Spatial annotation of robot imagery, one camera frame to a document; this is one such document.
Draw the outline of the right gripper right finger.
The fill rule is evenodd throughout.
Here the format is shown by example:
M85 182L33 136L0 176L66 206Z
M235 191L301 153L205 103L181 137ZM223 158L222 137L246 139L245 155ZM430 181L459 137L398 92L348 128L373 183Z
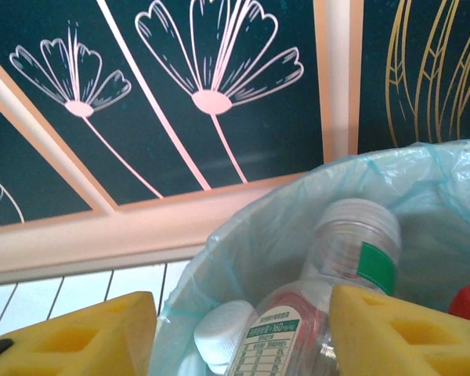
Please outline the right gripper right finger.
M341 375L470 375L470 320L340 284L329 326Z

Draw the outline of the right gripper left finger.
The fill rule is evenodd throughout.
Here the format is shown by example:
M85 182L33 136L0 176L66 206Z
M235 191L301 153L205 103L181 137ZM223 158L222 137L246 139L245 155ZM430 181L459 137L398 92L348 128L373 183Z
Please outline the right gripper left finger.
M137 291L0 336L0 375L146 375L154 297Z

